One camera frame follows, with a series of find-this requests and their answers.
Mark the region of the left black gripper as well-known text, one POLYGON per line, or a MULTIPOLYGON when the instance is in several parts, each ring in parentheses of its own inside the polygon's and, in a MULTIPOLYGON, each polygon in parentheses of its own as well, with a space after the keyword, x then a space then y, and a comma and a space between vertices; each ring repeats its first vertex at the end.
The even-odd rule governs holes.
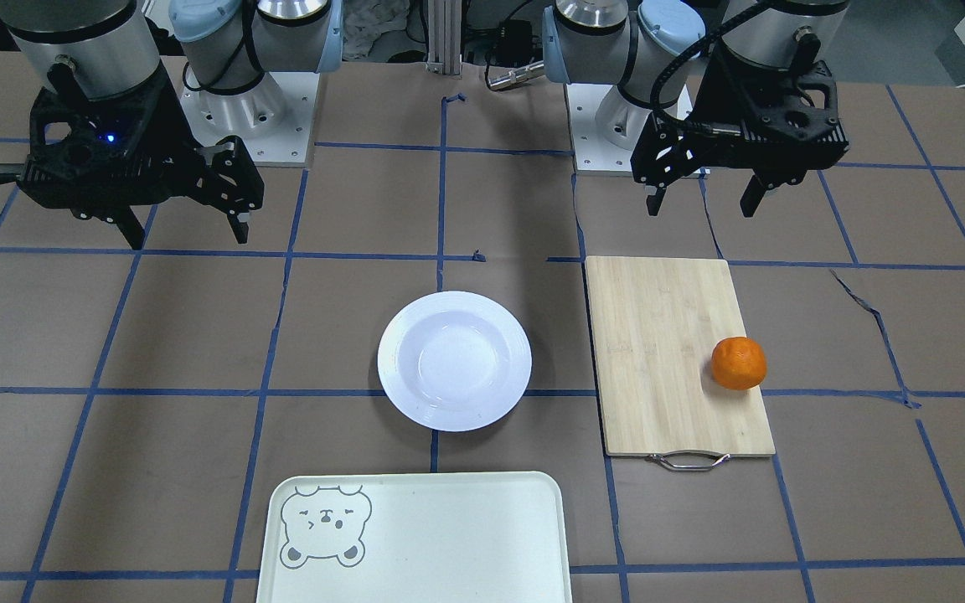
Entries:
POLYGON ((650 117, 632 153, 632 176, 647 186, 647 212, 658 217, 666 187, 700 168, 750 169, 740 198, 753 218, 771 186, 800 183, 850 149, 839 96, 826 61, 803 73, 774 71, 742 59, 711 59, 680 125, 650 117))

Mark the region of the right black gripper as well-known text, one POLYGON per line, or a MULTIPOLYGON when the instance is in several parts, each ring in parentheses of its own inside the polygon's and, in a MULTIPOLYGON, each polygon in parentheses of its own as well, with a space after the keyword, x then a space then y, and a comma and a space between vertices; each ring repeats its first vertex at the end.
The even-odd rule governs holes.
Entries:
POLYGON ((196 140, 164 66, 102 100, 81 89, 77 66, 50 66, 47 75, 30 111, 26 160, 0 163, 0 184, 16 184, 46 209, 114 220, 132 250, 146 239, 133 207, 173 196, 226 214, 237 243, 248 244, 263 179, 240 137, 208 147, 196 140))

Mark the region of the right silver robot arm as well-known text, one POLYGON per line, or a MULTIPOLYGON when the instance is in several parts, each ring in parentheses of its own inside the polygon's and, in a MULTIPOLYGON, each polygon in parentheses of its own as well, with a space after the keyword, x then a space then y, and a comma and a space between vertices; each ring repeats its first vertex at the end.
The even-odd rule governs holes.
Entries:
POLYGON ((173 1, 185 92, 219 138, 193 133, 137 1, 0 1, 41 90, 23 163, 0 163, 43 209, 100 220, 141 250, 134 214, 183 196, 224 214, 245 244, 265 184, 246 142, 290 118, 275 73, 328 73, 343 58, 341 1, 173 1))

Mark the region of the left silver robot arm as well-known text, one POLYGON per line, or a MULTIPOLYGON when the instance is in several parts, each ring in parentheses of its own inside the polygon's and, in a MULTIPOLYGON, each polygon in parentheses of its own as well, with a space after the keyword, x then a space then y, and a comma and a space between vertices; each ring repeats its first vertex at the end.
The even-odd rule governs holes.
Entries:
POLYGON ((720 26, 682 1, 555 1, 544 11, 549 80, 613 85, 636 108, 633 179, 656 216, 667 187, 701 168, 750 169, 741 210, 834 167, 850 142, 823 60, 846 1, 731 1, 720 26))

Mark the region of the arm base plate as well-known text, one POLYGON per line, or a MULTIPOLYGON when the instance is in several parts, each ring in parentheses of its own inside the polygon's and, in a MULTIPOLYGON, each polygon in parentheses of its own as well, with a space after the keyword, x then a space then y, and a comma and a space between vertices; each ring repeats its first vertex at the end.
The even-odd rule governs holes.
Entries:
POLYGON ((629 103, 615 85, 566 85, 565 98, 575 172, 631 176, 632 149, 650 111, 629 103))
POLYGON ((322 76, 273 72, 240 95, 184 90, 183 113, 204 147, 237 135, 257 167, 305 168, 322 76))

